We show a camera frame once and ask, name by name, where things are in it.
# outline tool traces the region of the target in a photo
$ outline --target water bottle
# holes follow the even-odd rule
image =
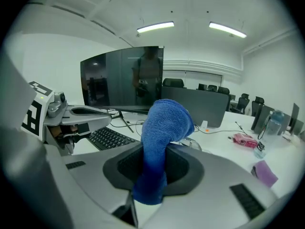
[[[270,116],[268,116],[263,128],[262,133],[258,135],[261,139],[258,140],[258,144],[254,149],[254,155],[257,158],[263,158],[266,155],[267,150],[272,146],[272,143],[278,138],[278,132],[281,129],[282,122],[284,120],[284,113],[279,110],[274,110]]]

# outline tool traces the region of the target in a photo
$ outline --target blue towel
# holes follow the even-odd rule
[[[154,103],[142,127],[143,173],[133,188],[133,197],[143,204],[159,204],[167,185],[164,171],[165,148],[194,131],[190,114],[174,100]]]

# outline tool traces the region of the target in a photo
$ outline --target ceiling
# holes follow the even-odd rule
[[[32,0],[59,6],[96,21],[133,46],[186,45],[242,51],[294,27],[278,0]],[[137,28],[174,21],[175,27],[137,37]],[[209,22],[235,28],[245,39],[209,28]]]

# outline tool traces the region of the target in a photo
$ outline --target keyboard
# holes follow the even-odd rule
[[[89,141],[99,150],[106,150],[138,142],[138,140],[122,135],[106,127],[92,132]]]

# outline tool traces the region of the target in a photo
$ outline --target pink package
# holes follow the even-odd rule
[[[245,147],[255,148],[257,145],[257,141],[253,137],[244,133],[234,134],[233,141]]]

